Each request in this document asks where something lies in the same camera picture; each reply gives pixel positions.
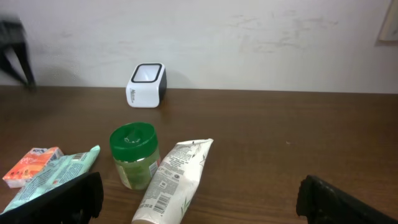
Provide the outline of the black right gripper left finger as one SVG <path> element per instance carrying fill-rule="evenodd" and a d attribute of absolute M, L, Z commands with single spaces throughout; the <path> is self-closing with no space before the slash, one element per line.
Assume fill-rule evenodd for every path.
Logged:
<path fill-rule="evenodd" d="M 85 173 L 1 214 L 1 223 L 89 223 L 104 200 L 99 172 Z"/>

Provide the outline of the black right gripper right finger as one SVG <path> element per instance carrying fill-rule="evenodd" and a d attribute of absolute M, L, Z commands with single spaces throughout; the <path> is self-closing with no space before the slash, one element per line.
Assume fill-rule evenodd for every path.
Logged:
<path fill-rule="evenodd" d="M 308 224 L 397 224 L 393 219 L 314 175 L 301 181 L 296 213 Z"/>

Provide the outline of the teal snack packet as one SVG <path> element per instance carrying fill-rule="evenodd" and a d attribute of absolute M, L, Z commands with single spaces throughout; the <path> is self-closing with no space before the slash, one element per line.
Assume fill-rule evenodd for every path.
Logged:
<path fill-rule="evenodd" d="M 25 184 L 3 213 L 15 209 L 89 171 L 100 153 L 99 145 L 88 152 L 62 156 L 49 162 L 42 171 Z"/>

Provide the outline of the orange tissue pack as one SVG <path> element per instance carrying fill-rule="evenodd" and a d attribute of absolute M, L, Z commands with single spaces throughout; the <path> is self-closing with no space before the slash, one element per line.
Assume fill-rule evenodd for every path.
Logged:
<path fill-rule="evenodd" d="M 31 181 L 50 161 L 62 156 L 64 156 L 64 153 L 59 147 L 34 147 L 2 179 L 9 188 L 21 188 Z"/>

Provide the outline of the green lid jar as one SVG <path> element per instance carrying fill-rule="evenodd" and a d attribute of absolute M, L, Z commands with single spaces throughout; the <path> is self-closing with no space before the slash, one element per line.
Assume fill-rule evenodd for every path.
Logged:
<path fill-rule="evenodd" d="M 153 125 L 135 122 L 120 126 L 111 134 L 109 146 L 121 182 L 132 190 L 146 189 L 161 161 Z"/>

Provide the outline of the white cream tube gold cap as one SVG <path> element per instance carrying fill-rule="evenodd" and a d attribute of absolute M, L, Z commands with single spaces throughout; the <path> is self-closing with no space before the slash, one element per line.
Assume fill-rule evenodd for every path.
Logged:
<path fill-rule="evenodd" d="M 212 139 L 178 142 L 154 174 L 132 224 L 179 224 L 199 186 Z"/>

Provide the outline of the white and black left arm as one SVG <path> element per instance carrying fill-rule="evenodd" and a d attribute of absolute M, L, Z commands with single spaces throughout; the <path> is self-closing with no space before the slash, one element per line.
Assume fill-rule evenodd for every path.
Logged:
<path fill-rule="evenodd" d="M 11 65 L 6 56 L 8 50 L 13 50 L 16 54 L 26 80 Z M 36 87 L 34 74 L 29 62 L 24 26 L 17 17 L 1 16 L 1 71 L 27 89 L 33 90 Z"/>

